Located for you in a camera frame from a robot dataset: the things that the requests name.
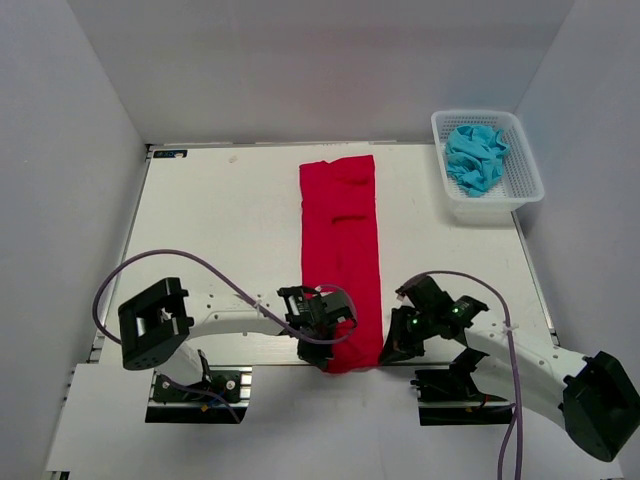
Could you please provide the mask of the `red t-shirt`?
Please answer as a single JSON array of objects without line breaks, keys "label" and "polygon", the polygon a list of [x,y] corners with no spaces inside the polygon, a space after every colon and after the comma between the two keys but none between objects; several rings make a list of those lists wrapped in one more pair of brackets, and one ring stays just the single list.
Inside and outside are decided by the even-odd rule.
[{"label": "red t-shirt", "polygon": [[383,320],[374,157],[303,164],[299,185],[303,284],[346,290],[358,323],[348,339],[331,347],[333,358],[324,370],[343,374],[375,367]]}]

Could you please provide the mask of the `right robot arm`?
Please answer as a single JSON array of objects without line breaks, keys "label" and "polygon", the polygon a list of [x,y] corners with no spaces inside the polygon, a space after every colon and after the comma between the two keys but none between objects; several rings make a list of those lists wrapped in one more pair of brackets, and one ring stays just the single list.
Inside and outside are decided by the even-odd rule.
[{"label": "right robot arm", "polygon": [[447,368],[417,371],[412,383],[422,401],[435,407],[507,401],[547,418],[603,462],[613,461],[638,430],[639,393],[612,355],[587,356],[519,333],[508,313],[494,314],[468,295],[454,299],[428,274],[396,292],[403,303],[391,311],[380,364],[422,357],[432,338],[463,347]]}]

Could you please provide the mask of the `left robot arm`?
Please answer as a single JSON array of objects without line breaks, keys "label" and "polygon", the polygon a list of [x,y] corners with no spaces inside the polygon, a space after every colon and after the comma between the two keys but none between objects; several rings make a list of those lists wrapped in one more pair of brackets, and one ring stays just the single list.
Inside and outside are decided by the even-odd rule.
[{"label": "left robot arm", "polygon": [[189,342],[235,334],[289,336],[302,361],[324,369],[332,347],[358,326],[356,309],[342,289],[281,287],[245,300],[240,294],[191,294],[177,277],[157,281],[118,307],[122,364],[129,371],[154,370],[176,382],[188,398],[211,387],[206,355]]}]

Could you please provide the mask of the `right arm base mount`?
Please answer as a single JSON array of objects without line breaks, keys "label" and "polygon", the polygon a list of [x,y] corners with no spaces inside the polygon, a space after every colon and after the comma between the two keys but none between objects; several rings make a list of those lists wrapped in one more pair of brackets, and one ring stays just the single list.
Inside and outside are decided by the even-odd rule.
[{"label": "right arm base mount", "polygon": [[513,417],[510,401],[482,393],[468,373],[418,369],[411,385],[421,426],[507,425]]}]

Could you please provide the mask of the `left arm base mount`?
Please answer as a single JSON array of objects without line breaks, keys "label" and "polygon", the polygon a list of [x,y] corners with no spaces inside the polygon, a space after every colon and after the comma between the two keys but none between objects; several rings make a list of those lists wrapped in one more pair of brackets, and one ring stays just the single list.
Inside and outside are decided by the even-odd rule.
[{"label": "left arm base mount", "polygon": [[172,386],[155,373],[146,408],[148,424],[237,425],[248,410],[251,367],[212,369],[209,380],[190,386]]}]

